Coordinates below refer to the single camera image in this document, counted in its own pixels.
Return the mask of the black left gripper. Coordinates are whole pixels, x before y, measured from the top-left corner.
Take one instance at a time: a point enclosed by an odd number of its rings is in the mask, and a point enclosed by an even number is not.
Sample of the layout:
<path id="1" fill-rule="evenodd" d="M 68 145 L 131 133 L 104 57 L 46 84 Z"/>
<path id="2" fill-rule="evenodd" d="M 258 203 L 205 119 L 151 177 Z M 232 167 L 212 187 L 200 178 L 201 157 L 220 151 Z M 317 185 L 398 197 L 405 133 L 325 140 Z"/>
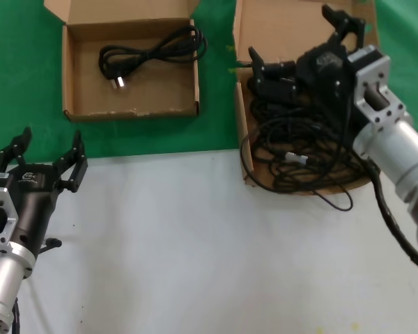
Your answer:
<path id="1" fill-rule="evenodd" d="M 37 257 L 59 194 L 63 190 L 78 191 L 88 168 L 88 160 L 82 133 L 77 130 L 71 148 L 52 165 L 26 164 L 24 153 L 31 138 L 31 128 L 25 127 L 8 146 L 0 149 L 0 173 L 6 172 L 12 160 L 19 165 L 9 171 L 17 185 L 15 209 L 18 215 L 11 241 Z M 62 174 L 71 167 L 71 175 L 63 180 Z"/>

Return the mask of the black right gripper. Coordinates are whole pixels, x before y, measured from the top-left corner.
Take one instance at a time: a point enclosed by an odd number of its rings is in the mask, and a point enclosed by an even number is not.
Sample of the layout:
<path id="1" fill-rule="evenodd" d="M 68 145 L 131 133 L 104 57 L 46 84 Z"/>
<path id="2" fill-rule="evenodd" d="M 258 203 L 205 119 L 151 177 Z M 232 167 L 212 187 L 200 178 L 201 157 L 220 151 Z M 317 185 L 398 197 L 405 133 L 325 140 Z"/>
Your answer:
<path id="1" fill-rule="evenodd" d="M 363 47 L 366 22 L 327 4 L 322 5 L 322 15 L 333 26 L 333 34 L 326 43 L 303 53 L 296 64 L 295 61 L 265 63 L 258 52 L 249 47 L 252 76 L 247 86 L 256 97 L 269 102 L 294 103 L 297 93 L 295 76 L 296 82 L 325 112 L 333 128 L 346 139 L 354 139 L 353 80 L 346 67 L 348 51 L 340 43 L 352 33 L 356 36 L 355 46 Z"/>

